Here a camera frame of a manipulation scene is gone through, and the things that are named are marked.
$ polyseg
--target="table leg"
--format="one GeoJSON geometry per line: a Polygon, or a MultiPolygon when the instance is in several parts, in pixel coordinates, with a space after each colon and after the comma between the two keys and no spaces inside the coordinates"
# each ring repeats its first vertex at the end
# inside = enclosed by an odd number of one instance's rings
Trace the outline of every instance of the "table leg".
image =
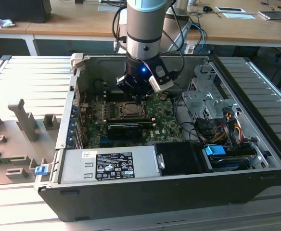
{"type": "Polygon", "coordinates": [[[26,42],[28,51],[31,56],[38,56],[40,55],[38,46],[36,44],[35,38],[33,35],[23,35],[23,39],[26,42]]]}

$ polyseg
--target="warning label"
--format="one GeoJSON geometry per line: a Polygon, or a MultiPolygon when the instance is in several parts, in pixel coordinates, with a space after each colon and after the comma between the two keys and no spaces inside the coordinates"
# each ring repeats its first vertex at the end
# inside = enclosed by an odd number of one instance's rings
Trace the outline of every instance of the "warning label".
{"type": "Polygon", "coordinates": [[[97,180],[135,178],[132,153],[98,154],[96,157],[97,180]]]}

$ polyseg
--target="black computer tower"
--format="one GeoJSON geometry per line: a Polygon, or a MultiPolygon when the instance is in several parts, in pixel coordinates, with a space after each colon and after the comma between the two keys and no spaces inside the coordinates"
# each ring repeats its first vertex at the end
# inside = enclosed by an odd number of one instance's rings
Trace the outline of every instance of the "black computer tower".
{"type": "Polygon", "coordinates": [[[50,14],[50,0],[0,0],[0,19],[45,23],[50,14]]]}

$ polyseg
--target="wooden desk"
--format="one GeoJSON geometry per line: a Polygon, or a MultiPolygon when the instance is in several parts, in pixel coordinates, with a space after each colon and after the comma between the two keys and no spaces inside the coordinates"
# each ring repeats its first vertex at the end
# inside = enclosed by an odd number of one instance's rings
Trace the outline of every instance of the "wooden desk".
{"type": "MultiPolygon", "coordinates": [[[[271,11],[260,0],[202,0],[214,9],[215,6],[239,7],[247,13],[271,11]]],[[[270,0],[277,9],[281,1],[270,0]]],[[[24,39],[31,55],[39,55],[36,39],[99,40],[113,41],[111,23],[114,12],[98,11],[99,3],[86,1],[75,4],[73,0],[51,0],[51,18],[45,24],[16,22],[15,27],[0,29],[0,38],[24,39]]],[[[203,10],[203,5],[192,7],[191,11],[203,10]]],[[[281,22],[266,21],[260,15],[256,19],[222,18],[214,13],[202,14],[200,23],[207,32],[206,44],[281,47],[281,22]]],[[[191,30],[187,43],[193,46],[200,38],[197,30],[191,30]]]]}
{"type": "Polygon", "coordinates": [[[0,29],[0,33],[26,34],[26,29],[29,25],[30,22],[18,22],[15,26],[3,27],[0,29]]]}
{"type": "Polygon", "coordinates": [[[99,3],[51,0],[51,18],[45,24],[31,23],[28,34],[110,36],[114,12],[98,11],[99,3]]]}
{"type": "MultiPolygon", "coordinates": [[[[208,44],[242,45],[249,46],[281,46],[281,21],[266,21],[257,14],[258,11],[271,11],[271,8],[260,4],[260,0],[203,0],[202,3],[209,3],[214,12],[219,12],[219,18],[215,13],[203,13],[200,17],[200,24],[208,34],[208,44]],[[243,8],[246,13],[253,14],[255,19],[227,18],[215,7],[237,7],[243,8]]],[[[281,1],[270,0],[270,5],[276,10],[281,6],[281,1]]],[[[203,12],[204,5],[188,7],[191,12],[203,12]]],[[[198,34],[190,32],[188,39],[198,39],[198,34]]]]}

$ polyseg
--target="blue tab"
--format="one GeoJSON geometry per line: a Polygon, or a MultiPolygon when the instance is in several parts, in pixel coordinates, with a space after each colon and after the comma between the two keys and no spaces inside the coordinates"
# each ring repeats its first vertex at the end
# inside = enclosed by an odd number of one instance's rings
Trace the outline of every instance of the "blue tab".
{"type": "Polygon", "coordinates": [[[220,145],[212,145],[205,148],[207,155],[225,155],[226,152],[223,146],[220,145]]]}
{"type": "Polygon", "coordinates": [[[46,166],[38,166],[35,169],[35,175],[47,175],[48,174],[48,168],[46,166]]]}

